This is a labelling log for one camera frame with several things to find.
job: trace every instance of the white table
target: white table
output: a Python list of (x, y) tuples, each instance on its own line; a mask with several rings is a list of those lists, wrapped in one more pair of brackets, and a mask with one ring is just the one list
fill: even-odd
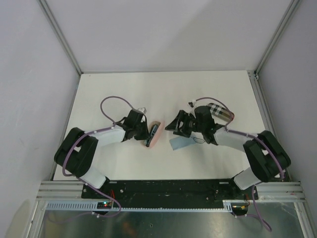
[[(125, 98), (135, 108), (146, 107), (148, 124), (154, 120), (168, 124), (180, 109), (188, 110), (187, 103), (192, 99), (214, 97), (235, 113), (230, 128), (264, 130), (246, 71), (195, 71), (83, 74), (66, 134), (73, 127), (90, 131), (110, 126), (100, 111), (101, 100), (110, 95)], [(121, 100), (110, 99), (104, 103), (104, 110), (118, 121), (128, 115), (130, 108)], [(152, 149), (135, 140), (108, 145), (96, 151), (94, 163), (111, 180), (221, 179), (249, 167), (244, 153), (228, 147), (205, 143), (173, 151), (169, 140), (174, 137), (164, 131)], [(64, 177), (61, 166), (57, 166), (54, 180), (74, 179)]]

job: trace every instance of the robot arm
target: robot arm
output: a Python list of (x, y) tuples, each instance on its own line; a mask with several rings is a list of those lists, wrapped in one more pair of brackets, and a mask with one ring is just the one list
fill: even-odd
[(224, 125), (214, 123), (210, 110), (210, 106), (196, 107), (192, 113), (180, 110), (165, 130), (184, 137), (190, 137), (192, 132), (200, 132), (208, 144), (228, 146), (245, 152), (250, 167), (233, 177), (241, 190), (259, 182), (273, 181), (279, 173), (277, 164), (270, 154), (264, 154), (264, 148), (258, 140), (264, 142), (283, 170), (290, 166), (290, 158), (271, 132), (265, 130), (250, 136), (246, 133), (231, 133)]
[[(132, 109), (127, 117), (116, 122), (110, 130), (86, 136), (71, 153), (66, 169), (93, 187), (100, 188), (109, 179), (92, 165), (96, 149), (112, 143), (124, 142), (133, 137), (136, 140), (148, 139), (149, 131), (145, 112), (144, 108)], [(72, 128), (56, 152), (55, 162), (63, 166), (67, 153), (84, 134), (85, 132), (81, 129)]]

